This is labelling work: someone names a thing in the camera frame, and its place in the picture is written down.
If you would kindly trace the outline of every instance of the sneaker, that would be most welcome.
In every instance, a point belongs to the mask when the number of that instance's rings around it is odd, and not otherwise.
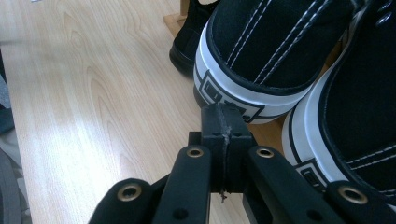
[[[355,0],[222,1],[196,54],[197,102],[237,106],[245,122],[290,111],[361,8]]]
[[[203,5],[198,0],[190,0],[187,19],[169,51],[172,64],[181,74],[192,76],[199,37],[218,3]]]
[[[341,58],[288,114],[282,144],[316,189],[348,180],[396,205],[396,6],[375,0],[360,16]]]

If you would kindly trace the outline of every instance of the gray fabric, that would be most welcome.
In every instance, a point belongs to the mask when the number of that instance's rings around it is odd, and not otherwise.
[[[7,133],[14,128],[14,118],[11,108],[0,109],[0,134]]]
[[[7,133],[0,134],[0,148],[3,149],[3,151],[8,155],[9,159],[11,160],[14,175],[17,178],[18,186],[20,188],[22,224],[31,224],[32,219],[30,216],[29,203],[23,178],[23,170],[21,166],[21,154],[18,147],[15,129]]]
[[[11,108],[11,102],[9,101],[8,87],[6,82],[0,78],[0,104],[5,108]]]

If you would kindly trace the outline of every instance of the light wood grain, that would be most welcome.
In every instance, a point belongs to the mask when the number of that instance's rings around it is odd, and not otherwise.
[[[180,13],[175,13],[163,17],[163,21],[165,22],[173,37],[176,37],[181,27],[183,27],[186,19],[187,16],[181,16]]]
[[[167,175],[200,131],[193,81],[168,58],[163,16],[178,11],[178,0],[0,1],[34,223],[87,223],[111,186]],[[210,222],[248,223],[241,195],[213,195]]]

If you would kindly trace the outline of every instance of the shoe stand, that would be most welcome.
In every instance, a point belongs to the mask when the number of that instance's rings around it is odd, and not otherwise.
[[[163,21],[173,36],[176,36],[187,18],[190,0],[180,0],[180,12],[163,17]]]

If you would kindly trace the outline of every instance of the shoe eyelet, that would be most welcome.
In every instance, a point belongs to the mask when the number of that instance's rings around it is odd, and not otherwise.
[[[386,4],[384,4],[384,5],[378,10],[378,12],[381,12],[381,11],[387,9],[387,7],[389,7],[392,3],[393,3],[393,0],[389,0]]]
[[[375,26],[380,26],[382,23],[386,22],[387,20],[389,20],[390,16],[392,15],[391,12],[388,12],[387,14],[385,14],[383,17],[381,17],[375,24]]]

